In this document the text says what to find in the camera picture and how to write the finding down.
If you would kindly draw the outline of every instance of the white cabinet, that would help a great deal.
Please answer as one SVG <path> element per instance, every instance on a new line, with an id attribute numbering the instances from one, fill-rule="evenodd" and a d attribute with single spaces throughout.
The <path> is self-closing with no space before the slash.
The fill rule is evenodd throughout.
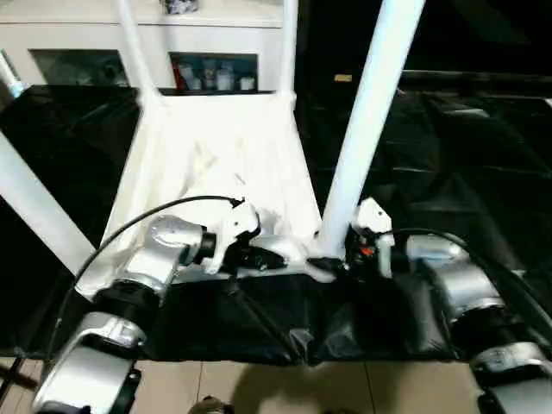
<path id="1" fill-rule="evenodd" d="M 179 16 L 159 0 L 130 3 L 157 86 L 193 89 L 183 76 L 192 70 L 196 87 L 211 88 L 220 71 L 219 86 L 229 87 L 230 72 L 235 89 L 276 89 L 281 1 L 200 0 L 198 12 Z M 113 0 L 4 0 L 0 49 L 27 84 L 137 85 Z"/>

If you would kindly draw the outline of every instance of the black cloth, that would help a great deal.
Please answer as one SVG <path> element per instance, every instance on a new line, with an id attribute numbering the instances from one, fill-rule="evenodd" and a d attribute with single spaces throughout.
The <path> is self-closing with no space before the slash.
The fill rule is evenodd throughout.
<path id="1" fill-rule="evenodd" d="M 321 207 L 350 110 L 350 101 L 324 98 L 299 93 L 296 110 Z M 132 90 L 34 86 L 0 115 L 0 128 L 98 243 L 138 112 Z M 543 101 L 398 95 L 365 195 L 394 227 L 447 230 L 510 267 L 535 267 L 552 247 L 551 127 Z M 42 357 L 71 277 L 8 206 L 2 214 L 16 242 L 3 254 L 0 353 Z M 529 279 L 552 304 L 548 269 L 543 263 Z M 361 285 L 289 275 L 174 286 L 144 358 L 275 365 L 455 358 L 424 277 L 364 276 Z M 88 309 L 72 298 L 60 340 Z"/>

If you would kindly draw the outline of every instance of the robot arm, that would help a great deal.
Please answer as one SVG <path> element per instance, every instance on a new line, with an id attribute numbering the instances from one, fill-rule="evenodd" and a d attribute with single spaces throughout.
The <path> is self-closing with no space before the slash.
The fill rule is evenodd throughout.
<path id="1" fill-rule="evenodd" d="M 432 281 L 452 343 L 469 361 L 483 391 L 480 411 L 551 412 L 550 361 L 467 252 L 436 235 L 413 235 L 406 253 L 416 270 Z"/>
<path id="2" fill-rule="evenodd" d="M 148 226 L 107 289 L 85 316 L 41 384 L 33 403 L 39 413 L 128 413 L 141 374 L 134 368 L 166 296 L 176 267 L 212 257 L 216 235 L 175 216 Z"/>

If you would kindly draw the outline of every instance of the orange component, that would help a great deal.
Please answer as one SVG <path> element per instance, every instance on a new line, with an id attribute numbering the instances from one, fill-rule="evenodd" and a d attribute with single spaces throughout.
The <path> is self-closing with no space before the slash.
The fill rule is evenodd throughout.
<path id="1" fill-rule="evenodd" d="M 364 254 L 365 256 L 371 256 L 375 252 L 374 252 L 373 248 L 361 248 L 361 253 Z"/>

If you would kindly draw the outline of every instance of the floor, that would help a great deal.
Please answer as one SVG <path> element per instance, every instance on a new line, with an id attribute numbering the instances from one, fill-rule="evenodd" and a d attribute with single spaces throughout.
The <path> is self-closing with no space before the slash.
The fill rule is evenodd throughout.
<path id="1" fill-rule="evenodd" d="M 4 365 L 9 361 L 0 360 Z M 476 414 L 477 389 L 466 366 L 442 363 L 326 363 L 278 368 L 234 362 L 140 362 L 142 382 L 131 414 L 185 414 L 207 395 L 236 414 Z M 41 363 L 25 361 L 38 379 Z M 28 414 L 31 391 L 12 387 L 0 414 Z"/>

